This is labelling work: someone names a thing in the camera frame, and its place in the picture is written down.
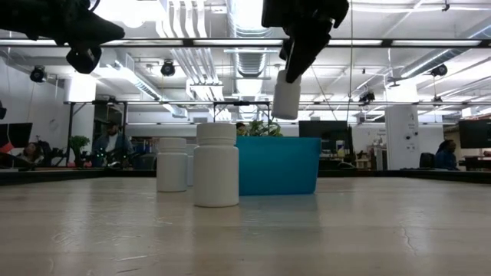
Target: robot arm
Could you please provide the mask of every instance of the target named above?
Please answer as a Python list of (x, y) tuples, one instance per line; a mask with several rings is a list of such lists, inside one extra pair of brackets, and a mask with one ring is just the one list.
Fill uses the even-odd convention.
[(280, 52), (287, 83), (295, 82), (314, 63), (348, 9), (348, 0), (264, 0), (262, 26), (281, 27), (290, 37)]
[(89, 74), (97, 66), (100, 45), (124, 38), (124, 30), (93, 13), (90, 0), (4, 0), (0, 29), (26, 34), (29, 39), (53, 39), (71, 48), (67, 61), (75, 70)]

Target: white plastic bottle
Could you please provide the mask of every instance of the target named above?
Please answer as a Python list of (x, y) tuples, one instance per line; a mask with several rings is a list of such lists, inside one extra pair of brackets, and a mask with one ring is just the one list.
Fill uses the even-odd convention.
[(186, 146), (187, 153), (187, 186), (193, 186), (193, 162), (194, 162), (194, 149), (198, 145), (189, 144)]
[(186, 140), (162, 138), (157, 155), (157, 191), (184, 192), (187, 190)]
[(295, 120), (298, 117), (298, 104), (300, 103), (300, 84), (302, 76), (293, 84), (286, 82), (286, 71), (278, 72), (275, 85), (275, 97), (271, 115), (274, 118)]
[(194, 149), (194, 205), (228, 207), (239, 204), (239, 149), (236, 126), (203, 123)]

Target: man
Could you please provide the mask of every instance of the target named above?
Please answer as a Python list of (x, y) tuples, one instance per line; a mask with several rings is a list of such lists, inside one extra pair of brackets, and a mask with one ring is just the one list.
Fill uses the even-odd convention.
[(456, 157), (453, 154), (456, 144), (453, 140), (443, 141), (435, 155), (435, 167), (437, 169), (459, 170), (457, 169)]
[(123, 136), (119, 131), (119, 124), (109, 122), (107, 124), (106, 135), (99, 137), (92, 146), (92, 153), (104, 151), (106, 153), (115, 152), (129, 155), (133, 153), (133, 145), (128, 137)]

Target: woman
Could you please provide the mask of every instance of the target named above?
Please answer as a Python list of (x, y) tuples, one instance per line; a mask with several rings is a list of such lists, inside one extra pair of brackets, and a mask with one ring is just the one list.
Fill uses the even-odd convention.
[(24, 148), (24, 151), (18, 155), (18, 158), (34, 164), (40, 163), (43, 160), (41, 148), (35, 143), (29, 143)]
[(435, 167), (438, 169), (459, 170), (457, 169), (456, 157), (453, 154), (456, 144), (453, 140), (445, 140), (438, 147), (435, 155)]

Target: black chair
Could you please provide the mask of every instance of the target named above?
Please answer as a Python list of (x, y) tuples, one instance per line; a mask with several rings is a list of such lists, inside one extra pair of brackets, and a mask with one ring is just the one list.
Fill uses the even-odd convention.
[(432, 153), (421, 153), (420, 168), (421, 169), (434, 169), (435, 168), (435, 155)]

